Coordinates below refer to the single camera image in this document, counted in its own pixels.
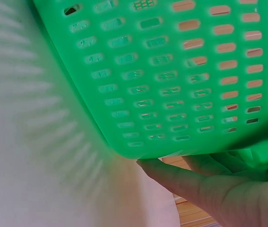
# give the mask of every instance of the hand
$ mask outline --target hand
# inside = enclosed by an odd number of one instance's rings
[[[268,227],[268,170],[229,153],[183,157],[193,171],[139,160],[146,174],[215,218],[223,227]]]

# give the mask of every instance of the white surface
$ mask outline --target white surface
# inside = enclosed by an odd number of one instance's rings
[[[23,0],[0,0],[3,226],[179,226],[171,193],[99,139]]]

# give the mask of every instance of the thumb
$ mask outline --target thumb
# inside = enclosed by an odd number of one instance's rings
[[[170,192],[208,212],[218,209],[232,188],[247,181],[235,176],[206,177],[190,170],[167,165],[158,159],[138,160],[137,163],[150,178]]]

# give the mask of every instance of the wooden floor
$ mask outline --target wooden floor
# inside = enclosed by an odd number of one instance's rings
[[[190,169],[182,157],[165,157],[162,159],[165,163],[178,166],[184,169]],[[186,201],[185,199],[174,195],[177,210],[179,212],[181,227],[203,227],[216,221],[205,211]]]

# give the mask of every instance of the green plastic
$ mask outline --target green plastic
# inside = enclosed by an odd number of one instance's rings
[[[268,148],[268,0],[35,5],[91,120],[122,156]]]

